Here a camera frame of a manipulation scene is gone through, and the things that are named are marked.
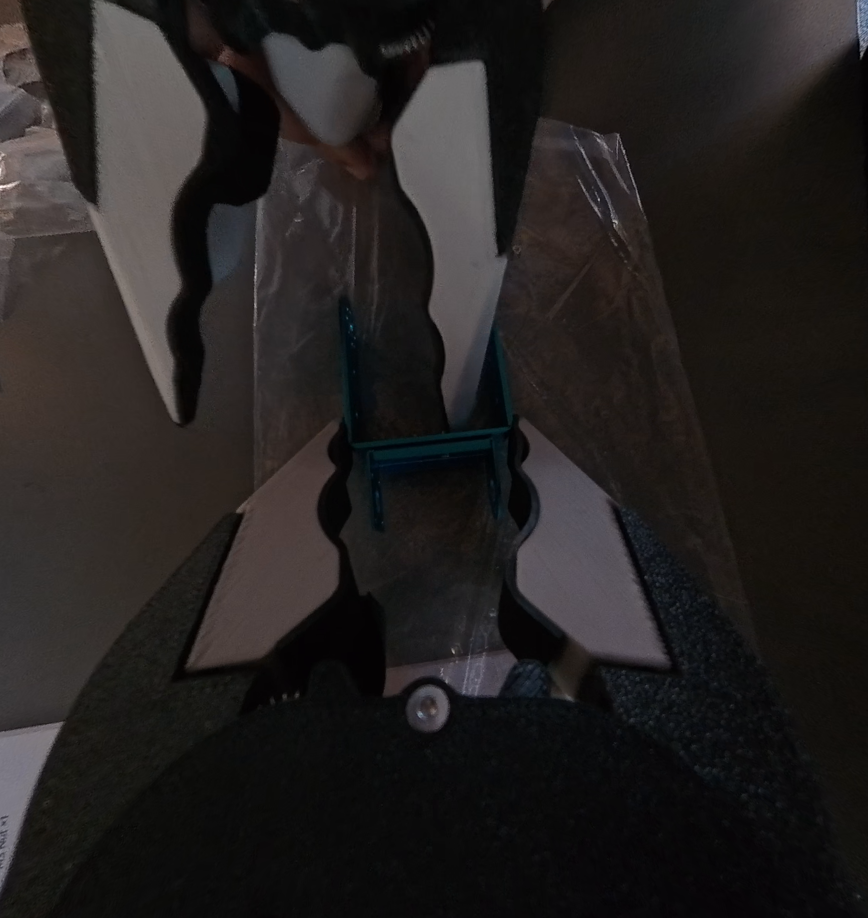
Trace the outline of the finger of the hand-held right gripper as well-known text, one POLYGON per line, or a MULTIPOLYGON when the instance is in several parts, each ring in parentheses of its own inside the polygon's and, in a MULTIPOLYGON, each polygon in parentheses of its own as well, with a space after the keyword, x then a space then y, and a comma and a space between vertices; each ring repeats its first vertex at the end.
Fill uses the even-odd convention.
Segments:
POLYGON ((474 411, 508 262, 497 245, 485 63, 429 68, 391 146, 398 184, 428 236, 440 392, 450 427, 459 429, 474 411))
POLYGON ((166 410, 195 418, 201 311, 267 190, 278 110, 187 41, 182 2, 93 4, 96 198, 89 210, 166 410))

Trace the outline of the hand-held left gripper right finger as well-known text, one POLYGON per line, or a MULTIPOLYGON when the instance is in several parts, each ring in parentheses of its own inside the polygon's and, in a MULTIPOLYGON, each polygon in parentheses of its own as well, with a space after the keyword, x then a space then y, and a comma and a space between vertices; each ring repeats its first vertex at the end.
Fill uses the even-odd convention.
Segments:
POLYGON ((518 527, 502 584, 502 640, 547 670, 550 694, 605 702, 608 667, 673 663, 618 505, 543 433, 516 419, 509 514, 518 527))

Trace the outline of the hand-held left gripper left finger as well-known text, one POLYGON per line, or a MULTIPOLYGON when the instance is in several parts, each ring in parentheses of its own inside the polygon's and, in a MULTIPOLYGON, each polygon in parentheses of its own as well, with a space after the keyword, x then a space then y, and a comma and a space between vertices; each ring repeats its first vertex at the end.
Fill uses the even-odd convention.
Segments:
POLYGON ((261 662, 346 590, 351 466, 347 429, 329 421, 241 505, 187 674, 261 662))

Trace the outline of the blue metal bracket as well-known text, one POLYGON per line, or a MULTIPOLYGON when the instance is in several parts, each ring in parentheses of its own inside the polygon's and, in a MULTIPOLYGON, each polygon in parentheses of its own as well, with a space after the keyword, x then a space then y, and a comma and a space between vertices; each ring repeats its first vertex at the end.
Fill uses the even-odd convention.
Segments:
POLYGON ((369 483, 371 526, 385 528, 382 477, 459 466, 481 461, 486 474, 488 502, 493 516, 502 516, 502 485, 498 471, 501 444, 513 424, 513 406, 504 348, 497 326, 490 332, 479 391, 497 420, 471 430, 440 432, 405 438, 371 440, 364 434, 361 406, 360 344, 357 320, 347 295, 336 304, 343 421, 352 450, 360 457, 369 483))

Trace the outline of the grey desk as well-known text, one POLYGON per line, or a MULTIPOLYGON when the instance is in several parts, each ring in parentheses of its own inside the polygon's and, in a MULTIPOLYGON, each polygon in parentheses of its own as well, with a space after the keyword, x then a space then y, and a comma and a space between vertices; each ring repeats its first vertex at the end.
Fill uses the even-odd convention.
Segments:
MULTIPOLYGON (((868 265, 855 2, 554 2, 545 112, 621 134, 761 648, 868 777, 868 265)), ((96 238, 0 324, 0 730, 61 719, 251 474, 248 323, 166 418, 96 238)))

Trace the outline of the person's right hand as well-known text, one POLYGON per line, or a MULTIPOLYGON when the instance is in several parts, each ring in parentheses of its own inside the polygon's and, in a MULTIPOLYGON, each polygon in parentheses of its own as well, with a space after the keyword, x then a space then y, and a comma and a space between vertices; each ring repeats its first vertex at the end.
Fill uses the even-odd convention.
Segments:
POLYGON ((264 56, 240 54, 229 45, 218 42, 207 56, 245 75, 260 86, 275 103, 280 116, 280 135, 287 141, 312 147, 325 160, 336 164, 359 180, 372 177, 389 150, 387 128, 372 129, 343 146, 331 146, 314 136, 275 87, 264 56))

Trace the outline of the clear plastic bag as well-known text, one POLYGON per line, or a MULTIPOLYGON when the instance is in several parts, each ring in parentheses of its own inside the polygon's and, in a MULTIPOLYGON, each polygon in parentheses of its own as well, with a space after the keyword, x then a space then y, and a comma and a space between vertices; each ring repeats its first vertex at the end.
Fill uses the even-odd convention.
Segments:
MULTIPOLYGON (((254 460, 267 480, 342 416, 337 304, 360 343, 371 440, 434 430, 428 255, 392 172, 360 182, 281 141, 257 213, 254 460)), ((618 135, 537 128, 497 307, 512 406, 647 523, 754 641, 749 602, 651 235, 618 135)), ((343 530, 359 592, 385 614, 390 667, 498 649, 497 602, 517 534, 496 520, 481 460, 386 473, 384 529, 366 466, 343 530)))

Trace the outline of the white instruction manual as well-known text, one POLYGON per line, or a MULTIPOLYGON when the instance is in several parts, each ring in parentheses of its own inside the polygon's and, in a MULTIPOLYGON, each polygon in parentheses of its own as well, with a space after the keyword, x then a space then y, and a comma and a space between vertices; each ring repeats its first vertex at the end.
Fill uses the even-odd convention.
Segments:
POLYGON ((0 889, 61 722, 0 732, 0 889))

